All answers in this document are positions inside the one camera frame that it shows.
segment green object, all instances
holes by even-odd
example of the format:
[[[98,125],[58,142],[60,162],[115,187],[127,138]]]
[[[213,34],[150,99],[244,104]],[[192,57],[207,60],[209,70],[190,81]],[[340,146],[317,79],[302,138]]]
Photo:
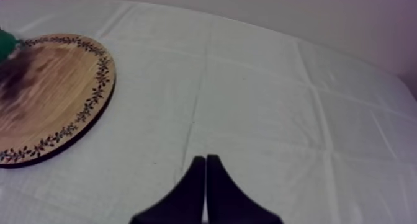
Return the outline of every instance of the green object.
[[[0,63],[7,59],[18,43],[12,34],[0,30]]]

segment wooden lazy susan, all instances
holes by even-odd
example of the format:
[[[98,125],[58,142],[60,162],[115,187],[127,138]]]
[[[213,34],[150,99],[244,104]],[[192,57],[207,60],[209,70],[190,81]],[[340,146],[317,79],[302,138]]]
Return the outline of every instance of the wooden lazy susan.
[[[109,52],[68,34],[22,42],[0,64],[0,167],[25,166],[73,143],[97,120],[115,84]]]

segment decorative leaf pattern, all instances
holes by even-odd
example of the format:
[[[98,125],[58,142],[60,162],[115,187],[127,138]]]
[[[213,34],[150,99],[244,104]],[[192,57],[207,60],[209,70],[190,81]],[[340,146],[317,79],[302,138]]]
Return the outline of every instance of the decorative leaf pattern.
[[[77,124],[80,122],[86,122],[88,117],[92,115],[91,111],[94,110],[95,105],[97,105],[100,100],[104,98],[103,87],[110,83],[110,78],[108,77],[108,65],[110,63],[110,59],[104,56],[105,50],[102,48],[95,46],[95,44],[91,42],[83,41],[80,37],[42,37],[35,40],[23,41],[22,44],[26,47],[32,47],[45,42],[77,44],[77,47],[84,49],[86,52],[93,53],[96,57],[98,57],[99,61],[97,63],[97,72],[95,76],[97,86],[92,88],[91,96],[84,102],[83,110],[76,114],[74,121],[68,126],[62,127],[59,132],[49,134],[47,137],[40,139],[39,143],[34,146],[24,146],[18,151],[13,148],[0,151],[0,162],[16,163],[19,160],[25,159],[25,157],[41,157],[47,148],[55,147],[55,145],[58,144],[62,138],[72,137],[74,135],[74,131],[78,129]]]

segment wooden tray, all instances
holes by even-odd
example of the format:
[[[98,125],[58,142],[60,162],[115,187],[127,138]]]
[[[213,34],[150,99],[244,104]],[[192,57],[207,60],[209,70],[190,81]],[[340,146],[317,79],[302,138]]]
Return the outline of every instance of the wooden tray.
[[[39,161],[68,146],[103,109],[115,84],[109,52],[69,34],[23,42],[0,64],[0,167]]]

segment white fabric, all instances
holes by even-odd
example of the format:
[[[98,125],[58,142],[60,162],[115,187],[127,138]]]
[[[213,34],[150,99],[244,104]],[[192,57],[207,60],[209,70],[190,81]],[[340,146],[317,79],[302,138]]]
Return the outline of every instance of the white fabric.
[[[174,7],[0,0],[22,37],[83,34],[117,65],[92,130],[0,169],[0,223],[128,223],[219,154],[287,224],[417,223],[417,102],[395,77],[297,38]]]

